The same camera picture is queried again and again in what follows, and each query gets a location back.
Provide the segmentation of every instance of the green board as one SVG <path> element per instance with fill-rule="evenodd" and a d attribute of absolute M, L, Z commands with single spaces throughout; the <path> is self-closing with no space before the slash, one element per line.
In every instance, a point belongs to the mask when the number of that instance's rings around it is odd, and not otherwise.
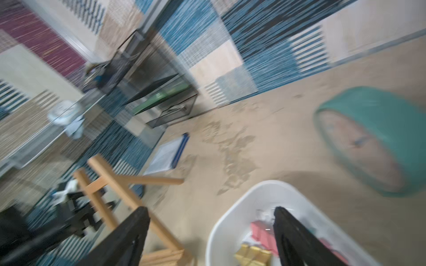
<path fill-rule="evenodd" d="M 180 92 L 183 92 L 184 90 L 188 89 L 190 86 L 188 84 L 180 84 L 177 86 L 174 86 L 169 89 L 161 90 L 159 92 L 154 93 L 151 95 L 146 101 L 144 101 L 142 104 L 138 105 L 133 109 L 133 115 L 137 115 L 143 111 L 146 111 L 154 106 L 159 105 L 160 103 L 165 102 L 166 100 L 170 99 L 171 97 L 179 94 Z"/>

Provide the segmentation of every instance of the plastic storage bin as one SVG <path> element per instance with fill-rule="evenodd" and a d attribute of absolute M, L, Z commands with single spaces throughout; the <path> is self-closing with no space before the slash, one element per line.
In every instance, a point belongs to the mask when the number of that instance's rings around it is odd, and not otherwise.
<path fill-rule="evenodd" d="M 282 206 L 305 227 L 314 229 L 317 238 L 326 239 L 352 266 L 379 265 L 335 223 L 317 209 L 293 186 L 275 180 L 252 187 L 216 223 L 206 250 L 207 266 L 235 266 L 233 257 L 241 243 L 250 239 L 250 223 L 257 219 L 257 210 Z M 273 257 L 271 266 L 281 266 Z"/>

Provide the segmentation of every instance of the beige carpet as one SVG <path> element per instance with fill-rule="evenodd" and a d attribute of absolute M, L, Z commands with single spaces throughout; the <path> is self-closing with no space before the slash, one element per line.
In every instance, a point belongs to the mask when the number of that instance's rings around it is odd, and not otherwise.
<path fill-rule="evenodd" d="M 32 135 L 47 124 L 49 109 L 58 102 L 58 97 L 44 91 L 24 103 L 16 112 L 10 114 L 0 123 L 0 160 L 3 160 L 16 148 L 23 145 Z"/>
<path fill-rule="evenodd" d="M 325 148 L 312 114 L 360 85 L 426 107 L 425 69 L 423 37 L 170 126 L 160 144 L 191 136 L 177 169 L 167 173 L 185 183 L 148 186 L 143 200 L 198 265 L 217 220 L 250 187 L 270 179 L 295 186 L 380 263 L 424 265 L 426 192 L 387 198 L 354 179 Z M 128 214 L 123 206 L 117 211 L 120 219 Z M 158 248 L 150 232 L 145 252 Z"/>

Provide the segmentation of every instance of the teal round basket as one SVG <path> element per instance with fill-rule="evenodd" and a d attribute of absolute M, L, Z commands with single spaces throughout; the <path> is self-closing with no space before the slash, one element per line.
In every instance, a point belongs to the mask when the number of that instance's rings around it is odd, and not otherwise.
<path fill-rule="evenodd" d="M 426 115 L 408 101 L 355 87 L 323 103 L 314 123 L 347 169 L 383 195 L 404 196 L 426 183 Z"/>

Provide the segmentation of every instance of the wooden stool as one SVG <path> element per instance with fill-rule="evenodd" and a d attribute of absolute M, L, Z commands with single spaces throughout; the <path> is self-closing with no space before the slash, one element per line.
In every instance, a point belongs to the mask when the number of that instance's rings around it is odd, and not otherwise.
<path fill-rule="evenodd" d="M 90 183 L 84 168 L 75 171 L 74 178 L 78 180 L 83 193 L 90 199 L 91 205 L 99 212 L 102 220 L 112 230 L 117 228 L 118 221 L 98 192 L 104 186 L 109 185 L 132 210 L 136 210 L 139 206 L 143 206 L 143 203 L 129 189 L 129 184 L 179 185 L 183 183 L 183 179 L 177 178 L 116 175 L 112 167 L 100 154 L 90 158 L 87 163 L 99 175 L 99 178 Z M 182 244 L 168 231 L 161 221 L 152 212 L 149 212 L 149 215 L 151 219 L 150 228 L 168 249 L 142 255 L 139 265 L 183 266 L 192 261 L 191 254 L 184 250 Z"/>

